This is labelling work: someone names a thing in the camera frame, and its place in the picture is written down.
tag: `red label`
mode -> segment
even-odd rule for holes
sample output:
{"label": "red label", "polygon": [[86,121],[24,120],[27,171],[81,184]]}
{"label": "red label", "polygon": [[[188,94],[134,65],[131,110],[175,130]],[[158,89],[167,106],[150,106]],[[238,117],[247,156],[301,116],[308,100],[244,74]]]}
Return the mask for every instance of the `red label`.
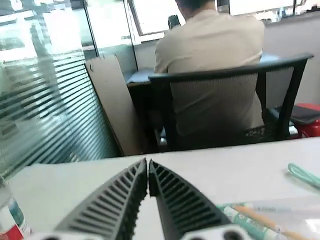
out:
{"label": "red label", "polygon": [[24,237],[17,225],[13,226],[9,231],[6,233],[0,234],[0,240],[21,240]]}

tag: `ridged black grip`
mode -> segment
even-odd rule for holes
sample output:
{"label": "ridged black grip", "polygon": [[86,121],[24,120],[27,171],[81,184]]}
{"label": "ridged black grip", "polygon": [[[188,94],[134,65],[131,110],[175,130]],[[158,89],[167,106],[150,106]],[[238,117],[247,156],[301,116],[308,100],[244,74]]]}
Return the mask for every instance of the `ridged black grip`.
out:
{"label": "ridged black grip", "polygon": [[149,163],[149,193],[156,197],[166,240],[179,240],[188,232],[230,224],[199,190],[152,160]]}
{"label": "ridged black grip", "polygon": [[56,230],[98,234],[107,240],[130,240],[147,186],[147,162],[143,159],[100,186]]}

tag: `phone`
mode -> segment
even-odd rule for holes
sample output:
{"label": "phone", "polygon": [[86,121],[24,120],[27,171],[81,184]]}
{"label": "phone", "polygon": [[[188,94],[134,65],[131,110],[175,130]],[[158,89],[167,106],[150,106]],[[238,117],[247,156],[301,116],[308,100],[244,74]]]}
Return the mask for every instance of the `phone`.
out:
{"label": "phone", "polygon": [[170,16],[168,19],[168,25],[170,30],[173,29],[175,26],[181,26],[178,15]]}

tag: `plastic bottle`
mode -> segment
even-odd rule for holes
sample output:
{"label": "plastic bottle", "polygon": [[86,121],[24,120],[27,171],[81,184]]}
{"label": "plastic bottle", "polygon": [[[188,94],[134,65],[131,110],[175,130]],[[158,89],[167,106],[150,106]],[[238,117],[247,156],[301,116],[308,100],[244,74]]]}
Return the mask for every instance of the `plastic bottle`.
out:
{"label": "plastic bottle", "polygon": [[0,239],[21,240],[31,233],[8,184],[0,176]]}

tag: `pen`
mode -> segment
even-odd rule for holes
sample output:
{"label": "pen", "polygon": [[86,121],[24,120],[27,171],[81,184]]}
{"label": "pen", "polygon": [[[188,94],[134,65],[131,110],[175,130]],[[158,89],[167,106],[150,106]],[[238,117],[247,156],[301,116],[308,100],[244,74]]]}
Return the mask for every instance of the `pen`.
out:
{"label": "pen", "polygon": [[[268,219],[265,216],[262,216],[260,214],[255,213],[252,209],[244,207],[244,206],[233,206],[235,210],[237,210],[239,213],[248,216],[249,218],[257,221],[258,223],[264,225],[265,227],[273,230],[278,231],[277,227],[278,225],[273,222],[272,220]],[[300,235],[299,233],[288,231],[284,229],[283,232],[281,232],[286,237],[293,239],[293,240],[310,240],[308,238],[305,238],[304,236]]]}
{"label": "pen", "polygon": [[295,213],[295,214],[314,214],[316,212],[320,213],[320,206],[310,206],[310,207],[287,207],[287,206],[273,206],[273,205],[263,205],[255,204],[249,202],[241,203],[230,203],[219,205],[218,208],[223,209],[225,207],[242,206],[251,209],[255,212],[262,213]]}
{"label": "pen", "polygon": [[280,240],[283,236],[229,206],[223,209],[223,213],[233,224],[245,229],[256,240]]}

